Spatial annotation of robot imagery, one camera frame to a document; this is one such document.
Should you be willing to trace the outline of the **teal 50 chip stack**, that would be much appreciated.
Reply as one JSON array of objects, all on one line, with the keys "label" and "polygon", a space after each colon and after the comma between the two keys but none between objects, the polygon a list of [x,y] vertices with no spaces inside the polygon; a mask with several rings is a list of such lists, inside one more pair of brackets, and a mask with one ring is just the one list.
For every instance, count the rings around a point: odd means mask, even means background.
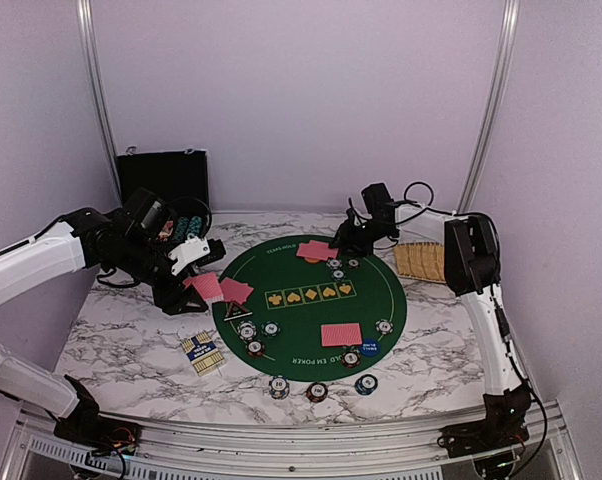
[{"label": "teal 50 chip stack", "polygon": [[376,376],[364,374],[355,381],[354,388],[359,395],[369,396],[377,390],[378,385]]}]

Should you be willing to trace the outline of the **blue white chip mat edge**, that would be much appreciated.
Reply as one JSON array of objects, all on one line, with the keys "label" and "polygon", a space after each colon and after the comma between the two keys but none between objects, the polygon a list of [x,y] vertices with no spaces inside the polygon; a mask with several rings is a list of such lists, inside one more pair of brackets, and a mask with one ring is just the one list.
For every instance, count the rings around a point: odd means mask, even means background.
[{"label": "blue white chip mat edge", "polygon": [[375,323],[375,328],[380,335],[389,335],[394,330],[393,323],[385,319],[378,320]]}]

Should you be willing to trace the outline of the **red card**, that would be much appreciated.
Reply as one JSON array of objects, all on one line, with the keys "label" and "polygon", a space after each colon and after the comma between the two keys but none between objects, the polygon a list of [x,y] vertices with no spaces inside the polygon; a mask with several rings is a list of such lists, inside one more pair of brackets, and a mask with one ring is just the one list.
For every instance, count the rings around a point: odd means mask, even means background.
[{"label": "red card", "polygon": [[323,324],[321,326],[322,347],[359,346],[362,343],[359,323]]}]

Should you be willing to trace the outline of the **red backed card deck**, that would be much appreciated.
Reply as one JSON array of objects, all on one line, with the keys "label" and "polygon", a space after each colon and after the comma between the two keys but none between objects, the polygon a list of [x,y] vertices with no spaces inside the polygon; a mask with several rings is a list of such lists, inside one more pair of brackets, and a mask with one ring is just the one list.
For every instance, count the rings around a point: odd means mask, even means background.
[{"label": "red backed card deck", "polygon": [[224,293],[214,272],[189,277],[183,281],[186,288],[192,287],[207,303],[222,302]]}]

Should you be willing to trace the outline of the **blue tan 10 chip stack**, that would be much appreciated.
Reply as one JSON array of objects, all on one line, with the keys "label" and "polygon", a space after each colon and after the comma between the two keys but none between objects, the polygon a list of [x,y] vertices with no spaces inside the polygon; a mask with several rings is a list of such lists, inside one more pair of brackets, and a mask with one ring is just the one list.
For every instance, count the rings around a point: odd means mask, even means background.
[{"label": "blue tan 10 chip stack", "polygon": [[275,400],[285,399],[290,392],[289,381],[280,375],[274,376],[269,381],[269,393]]}]

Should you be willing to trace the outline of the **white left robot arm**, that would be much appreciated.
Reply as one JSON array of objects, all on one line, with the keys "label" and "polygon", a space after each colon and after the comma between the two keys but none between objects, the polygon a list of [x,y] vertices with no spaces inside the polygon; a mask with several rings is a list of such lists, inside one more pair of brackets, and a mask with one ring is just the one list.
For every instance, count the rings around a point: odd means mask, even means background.
[{"label": "white left robot arm", "polygon": [[[101,267],[124,272],[129,287],[149,286],[154,305],[167,315],[203,312],[202,296],[186,281],[196,266],[217,259],[217,242],[204,233],[162,229],[176,218],[156,194],[137,190],[108,213],[82,208],[61,215],[0,250],[0,314],[24,313],[37,293],[49,293],[74,273]],[[104,418],[97,400],[77,379],[60,376],[0,344],[0,393],[38,406],[52,417],[57,436],[87,445],[114,439],[134,427]]]}]

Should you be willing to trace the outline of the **brown 100 chips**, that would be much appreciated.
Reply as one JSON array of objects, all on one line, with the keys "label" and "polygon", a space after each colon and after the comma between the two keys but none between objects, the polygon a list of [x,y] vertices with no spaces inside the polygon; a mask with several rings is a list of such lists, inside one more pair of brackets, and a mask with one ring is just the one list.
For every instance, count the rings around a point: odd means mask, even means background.
[{"label": "brown 100 chips", "polygon": [[261,357],[265,353],[265,344],[257,339],[254,339],[246,344],[246,351],[250,357]]}]

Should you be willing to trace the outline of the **blue white chip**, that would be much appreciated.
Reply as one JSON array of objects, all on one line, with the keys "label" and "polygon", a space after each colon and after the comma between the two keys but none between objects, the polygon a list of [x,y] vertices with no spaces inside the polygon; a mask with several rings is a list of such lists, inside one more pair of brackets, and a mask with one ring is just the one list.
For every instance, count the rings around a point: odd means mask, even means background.
[{"label": "blue white chip", "polygon": [[333,258],[333,259],[329,259],[326,262],[326,265],[331,269],[331,270],[340,270],[342,268],[342,261],[340,259],[337,258]]}]

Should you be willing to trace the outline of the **brown 100 chip stack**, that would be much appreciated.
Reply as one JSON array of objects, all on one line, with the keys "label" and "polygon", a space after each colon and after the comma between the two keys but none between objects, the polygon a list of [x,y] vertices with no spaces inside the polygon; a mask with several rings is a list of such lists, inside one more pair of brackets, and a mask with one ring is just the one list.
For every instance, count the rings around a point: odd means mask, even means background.
[{"label": "brown 100 chip stack", "polygon": [[313,382],[306,389],[306,398],[312,403],[320,403],[328,396],[328,387],[323,382]]}]

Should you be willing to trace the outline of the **blue small blind button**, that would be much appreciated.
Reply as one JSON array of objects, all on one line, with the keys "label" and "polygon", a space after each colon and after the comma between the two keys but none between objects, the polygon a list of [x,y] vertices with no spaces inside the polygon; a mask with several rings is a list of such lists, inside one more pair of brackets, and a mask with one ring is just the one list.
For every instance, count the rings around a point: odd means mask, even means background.
[{"label": "blue small blind button", "polygon": [[363,343],[359,346],[359,351],[362,356],[375,357],[380,354],[380,344],[374,339],[364,339]]}]

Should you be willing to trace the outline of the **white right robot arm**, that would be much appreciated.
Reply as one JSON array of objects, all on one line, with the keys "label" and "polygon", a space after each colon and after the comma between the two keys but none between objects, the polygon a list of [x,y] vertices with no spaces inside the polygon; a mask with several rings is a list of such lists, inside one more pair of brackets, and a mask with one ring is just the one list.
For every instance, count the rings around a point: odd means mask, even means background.
[{"label": "white right robot arm", "polygon": [[395,200],[382,183],[366,187],[362,198],[368,214],[362,216],[349,207],[331,247],[365,257],[380,239],[398,238],[402,226],[442,245],[445,283],[461,299],[478,341],[485,417],[444,428],[441,445],[449,450],[488,449],[526,441],[531,387],[522,374],[503,306],[500,245],[491,218],[483,213],[444,212],[409,197]]}]

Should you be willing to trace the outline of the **blue tan chips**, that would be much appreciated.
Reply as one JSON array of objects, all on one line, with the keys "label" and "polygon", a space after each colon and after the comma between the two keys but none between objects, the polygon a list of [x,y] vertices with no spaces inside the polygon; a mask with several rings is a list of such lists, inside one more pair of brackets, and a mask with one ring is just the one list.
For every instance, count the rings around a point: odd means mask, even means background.
[{"label": "blue tan chips", "polygon": [[238,325],[237,333],[242,341],[250,342],[256,338],[258,330],[252,321],[243,321]]}]

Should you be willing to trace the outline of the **teal 50 chips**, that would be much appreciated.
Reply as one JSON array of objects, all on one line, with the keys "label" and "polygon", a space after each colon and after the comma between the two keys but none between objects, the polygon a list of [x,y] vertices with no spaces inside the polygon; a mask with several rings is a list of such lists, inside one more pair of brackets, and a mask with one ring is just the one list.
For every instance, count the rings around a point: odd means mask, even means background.
[{"label": "teal 50 chips", "polygon": [[281,332],[280,325],[275,321],[269,321],[262,325],[262,333],[268,338],[276,337]]}]

